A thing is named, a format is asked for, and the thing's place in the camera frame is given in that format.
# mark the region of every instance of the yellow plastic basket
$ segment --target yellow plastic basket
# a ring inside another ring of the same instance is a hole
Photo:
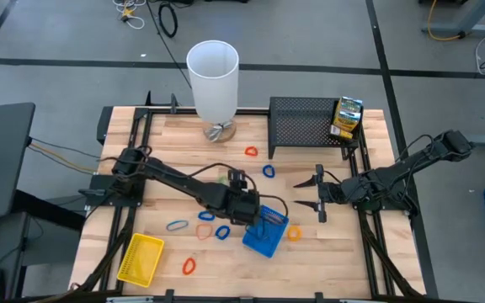
[[[135,233],[119,267],[117,279],[149,287],[163,249],[163,240]]]

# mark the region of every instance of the orange rubber band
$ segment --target orange rubber band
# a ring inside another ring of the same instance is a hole
[[[302,237],[302,230],[299,226],[290,226],[287,230],[287,238],[290,239],[291,242],[297,242]]]
[[[209,234],[205,237],[200,237],[200,228],[201,227],[209,227]],[[210,237],[212,235],[212,225],[208,223],[204,224],[199,224],[198,226],[195,227],[195,236],[198,237],[200,240],[205,240],[206,238]]]
[[[189,262],[192,263],[192,268],[189,271],[187,271],[186,266],[189,264]],[[195,260],[193,258],[187,258],[183,264],[183,274],[184,275],[192,274],[194,272],[194,269],[195,269]]]

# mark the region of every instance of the wooden table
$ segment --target wooden table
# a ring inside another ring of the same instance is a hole
[[[133,107],[115,107],[109,123],[102,157],[117,157],[126,147],[131,131]],[[210,237],[198,240],[195,227],[203,209],[189,196],[159,182],[148,181],[143,205],[138,209],[134,232],[159,237],[165,243],[157,272],[149,288],[125,283],[125,295],[175,295],[370,298],[365,260],[356,212],[349,205],[327,205],[328,222],[317,222],[317,213],[297,205],[295,199],[317,200],[317,188],[294,189],[308,180],[316,163],[336,174],[350,178],[349,162],[343,161],[338,148],[278,147],[273,160],[267,159],[267,117],[236,116],[237,133],[225,143],[210,143],[202,134],[196,115],[154,115],[149,145],[152,156],[184,173],[191,173],[213,162],[225,162],[244,169],[257,183],[261,194],[275,194],[285,199],[290,209],[290,223],[302,229],[299,242],[289,242],[284,235],[275,255],[269,259],[242,244],[244,227],[231,226],[225,241]],[[392,147],[382,110],[366,110],[364,129],[372,167],[393,163]],[[258,148],[257,157],[244,155],[247,146]],[[357,150],[359,165],[360,152]],[[275,178],[266,178],[262,167],[272,164]],[[113,162],[102,162],[99,173],[110,174]],[[197,178],[216,181],[225,176],[225,168],[212,168]],[[283,213],[281,203],[261,199],[261,203]],[[106,251],[113,207],[101,207],[88,219],[77,250],[71,282],[81,284],[93,271]],[[408,218],[399,211],[382,211],[381,217],[389,256],[411,285],[424,293],[424,283],[415,251]],[[126,218],[122,215],[121,225]],[[188,220],[189,227],[166,231],[175,220]],[[227,224],[215,219],[212,225]],[[182,274],[188,257],[197,263],[189,276]],[[385,293],[381,265],[374,254],[380,292]],[[115,285],[120,257],[111,269],[110,286]]]

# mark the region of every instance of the desk leg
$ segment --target desk leg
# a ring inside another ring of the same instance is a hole
[[[85,217],[73,211],[48,203],[31,194],[16,190],[13,202],[13,212],[25,211],[28,214],[42,220],[46,220],[59,226],[68,227],[75,231],[81,231]]]

